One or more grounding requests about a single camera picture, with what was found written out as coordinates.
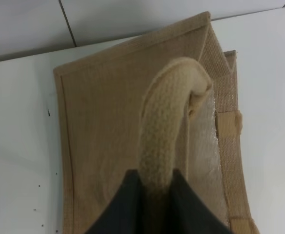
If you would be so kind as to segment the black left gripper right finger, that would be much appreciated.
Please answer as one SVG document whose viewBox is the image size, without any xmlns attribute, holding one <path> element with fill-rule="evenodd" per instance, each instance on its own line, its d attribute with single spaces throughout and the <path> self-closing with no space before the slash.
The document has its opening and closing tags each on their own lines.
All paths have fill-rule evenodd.
<svg viewBox="0 0 285 234">
<path fill-rule="evenodd" d="M 165 217 L 167 234 L 230 234 L 229 230 L 201 201 L 181 172 L 173 171 Z"/>
</svg>

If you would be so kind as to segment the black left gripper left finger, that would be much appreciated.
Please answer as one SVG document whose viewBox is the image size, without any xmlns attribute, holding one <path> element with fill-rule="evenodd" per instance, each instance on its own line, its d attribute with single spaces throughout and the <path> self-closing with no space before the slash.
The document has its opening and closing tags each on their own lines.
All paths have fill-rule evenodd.
<svg viewBox="0 0 285 234">
<path fill-rule="evenodd" d="M 141 234 L 142 211 L 140 177 L 137 170 L 128 170 L 115 196 L 87 233 Z"/>
</svg>

